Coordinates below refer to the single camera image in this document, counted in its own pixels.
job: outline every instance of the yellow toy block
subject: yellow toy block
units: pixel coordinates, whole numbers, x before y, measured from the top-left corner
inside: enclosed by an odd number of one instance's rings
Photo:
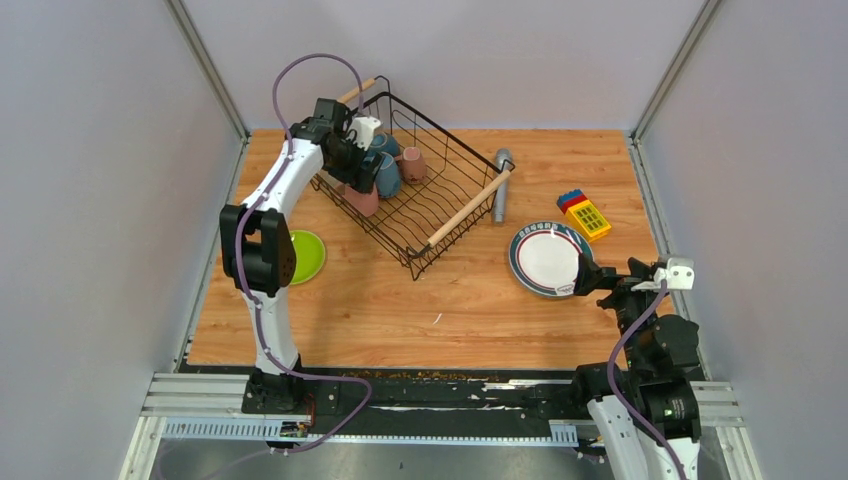
[[[565,219],[587,242],[594,242],[612,230],[607,219],[589,200],[569,207],[565,212]]]

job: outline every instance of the basket handle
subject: basket handle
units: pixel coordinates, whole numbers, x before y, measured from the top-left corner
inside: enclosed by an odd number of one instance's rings
[[[373,87],[374,84],[377,83],[377,80],[374,77],[369,78],[362,82],[362,91],[368,90]],[[353,87],[349,92],[345,93],[341,97],[337,98],[336,101],[339,103],[347,103],[353,100],[357,95],[359,95],[359,87]]]
[[[465,220],[465,218],[468,217],[468,215],[470,215],[475,208],[479,207],[480,204],[486,201],[486,199],[489,198],[489,195],[491,195],[492,192],[497,190],[498,187],[500,187],[501,184],[505,182],[510,175],[512,175],[512,170],[504,170],[503,172],[501,172],[500,175],[498,175],[497,177],[495,177],[494,180],[492,180],[492,183],[486,185],[486,187],[483,188],[483,190],[478,193],[476,197],[472,198],[470,202],[468,202],[464,207],[462,207],[462,210],[456,212],[456,215],[451,217],[451,219],[448,220],[447,223],[442,225],[442,228],[438,229],[432,237],[427,239],[427,243],[430,244],[430,247],[435,247],[437,243],[442,241],[442,239],[445,238],[448,233],[451,232],[451,230],[453,230],[454,228],[456,228],[457,225],[459,225],[459,222]]]

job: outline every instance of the gray tube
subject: gray tube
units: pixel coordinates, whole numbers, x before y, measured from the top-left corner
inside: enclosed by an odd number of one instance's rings
[[[495,165],[501,170],[508,168],[506,163],[512,163],[512,153],[508,149],[502,148],[495,154]],[[492,208],[492,219],[495,223],[501,224],[506,217],[506,187],[509,185],[509,180],[505,181],[498,187],[495,193],[495,206]]]

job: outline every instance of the black wire basket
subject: black wire basket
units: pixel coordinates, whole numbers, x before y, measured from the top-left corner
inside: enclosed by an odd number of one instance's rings
[[[382,128],[401,148],[419,148],[427,162],[426,179],[415,185],[404,182],[396,196],[380,199],[377,213],[370,217],[351,205],[323,174],[316,175],[311,182],[402,266],[409,268],[414,281],[492,210],[495,191],[514,166],[506,163],[503,171],[496,167],[393,95],[387,78],[375,77],[364,82],[363,88],[377,80],[385,83],[385,90],[364,102],[365,112],[379,118]],[[349,100],[353,93],[343,98]]]

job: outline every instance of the wooden table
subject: wooden table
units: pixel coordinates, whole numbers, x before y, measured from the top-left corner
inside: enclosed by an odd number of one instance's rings
[[[603,295],[545,299],[519,285],[507,246],[520,227],[563,221],[556,198],[581,188],[613,229],[592,244],[598,264],[626,269],[656,260],[642,197],[617,131],[457,130],[486,158],[509,148],[507,221],[485,218],[413,282],[388,252],[320,192],[307,189],[289,221],[318,234],[327,264],[290,289],[295,344],[304,365],[357,367],[574,368],[605,361],[618,340]],[[277,159],[282,132],[255,132],[236,200]],[[670,311],[670,302],[663,306]],[[191,364],[252,364],[248,310],[220,258],[189,354]]]

